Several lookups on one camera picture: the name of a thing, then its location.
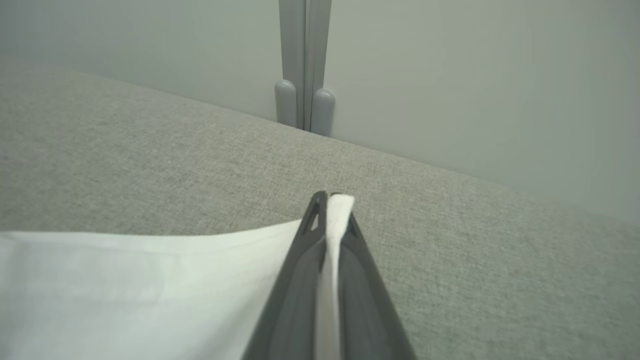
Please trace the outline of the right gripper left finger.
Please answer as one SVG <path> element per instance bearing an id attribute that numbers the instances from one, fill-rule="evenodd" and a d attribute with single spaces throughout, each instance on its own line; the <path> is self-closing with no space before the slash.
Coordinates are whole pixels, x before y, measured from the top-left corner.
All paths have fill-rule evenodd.
<path id="1" fill-rule="evenodd" d="M 313 360 L 329 196 L 311 196 L 242 358 Z"/>

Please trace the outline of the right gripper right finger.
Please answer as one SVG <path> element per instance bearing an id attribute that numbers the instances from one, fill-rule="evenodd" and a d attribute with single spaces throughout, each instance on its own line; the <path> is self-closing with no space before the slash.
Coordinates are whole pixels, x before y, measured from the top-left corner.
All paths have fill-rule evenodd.
<path id="1" fill-rule="evenodd" d="M 338 281 L 342 358 L 415 360 L 415 351 L 354 214 L 340 244 Z"/>

